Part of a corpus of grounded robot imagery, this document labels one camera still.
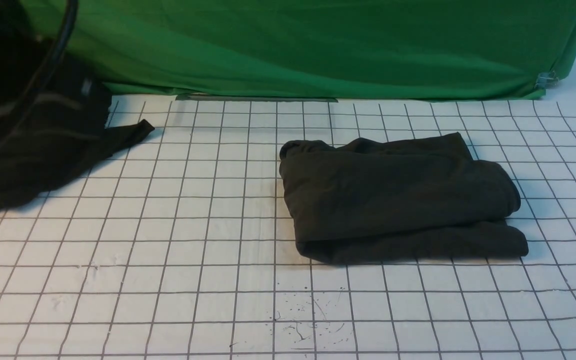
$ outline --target clothing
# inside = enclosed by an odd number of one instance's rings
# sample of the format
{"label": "clothing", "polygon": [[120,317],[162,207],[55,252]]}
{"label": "clothing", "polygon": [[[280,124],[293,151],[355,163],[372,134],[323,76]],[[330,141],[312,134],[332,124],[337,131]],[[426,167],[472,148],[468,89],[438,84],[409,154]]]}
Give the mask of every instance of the clothing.
{"label": "clothing", "polygon": [[[9,80],[12,89],[27,82]],[[154,130],[145,120],[106,128],[112,94],[70,56],[62,59],[19,129],[2,143],[10,125],[19,121],[9,116],[10,96],[0,96],[0,210],[21,207],[42,192],[63,187]]]}
{"label": "clothing", "polygon": [[279,153],[296,246],[327,264],[414,257],[516,257],[526,237],[503,220],[521,206],[496,162],[461,134],[333,148],[289,141]]}

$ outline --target green fabric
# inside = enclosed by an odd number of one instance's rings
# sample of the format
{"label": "green fabric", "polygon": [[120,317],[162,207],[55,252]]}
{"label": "green fabric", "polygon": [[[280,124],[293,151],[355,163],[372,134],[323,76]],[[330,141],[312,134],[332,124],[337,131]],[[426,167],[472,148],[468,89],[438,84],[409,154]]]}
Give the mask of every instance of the green fabric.
{"label": "green fabric", "polygon": [[[22,0],[54,35],[64,0]],[[537,98],[576,0],[80,0],[70,50],[118,93]]]}

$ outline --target white grid surface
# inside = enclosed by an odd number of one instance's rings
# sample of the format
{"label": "white grid surface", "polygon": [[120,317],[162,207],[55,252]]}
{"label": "white grid surface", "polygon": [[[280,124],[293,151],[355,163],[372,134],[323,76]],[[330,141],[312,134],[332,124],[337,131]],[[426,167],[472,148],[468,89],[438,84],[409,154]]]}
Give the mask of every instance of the white grid surface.
{"label": "white grid surface", "polygon": [[[0,359],[576,360],[576,103],[116,98],[141,145],[0,212]],[[286,141],[460,132],[522,194],[519,260],[297,254]]]}

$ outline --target fabric fold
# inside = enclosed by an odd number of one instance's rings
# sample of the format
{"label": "fabric fold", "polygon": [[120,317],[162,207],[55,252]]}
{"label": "fabric fold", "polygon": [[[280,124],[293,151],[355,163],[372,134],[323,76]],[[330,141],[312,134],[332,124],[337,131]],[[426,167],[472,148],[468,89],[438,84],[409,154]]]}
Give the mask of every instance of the fabric fold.
{"label": "fabric fold", "polygon": [[521,206],[506,171],[473,160],[461,134],[279,152],[296,246],[327,264],[434,256],[515,257],[526,237],[503,220]]}

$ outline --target black cable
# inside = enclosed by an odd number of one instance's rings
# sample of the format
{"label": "black cable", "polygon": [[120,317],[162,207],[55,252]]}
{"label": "black cable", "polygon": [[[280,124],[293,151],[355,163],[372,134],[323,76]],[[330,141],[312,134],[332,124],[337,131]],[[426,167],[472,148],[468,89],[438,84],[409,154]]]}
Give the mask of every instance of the black cable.
{"label": "black cable", "polygon": [[39,94],[46,88],[62,61],[77,21],[78,8],[79,0],[66,0],[66,10],[55,41],[8,115],[9,119],[16,121],[4,121],[0,125],[0,150],[26,121]]}

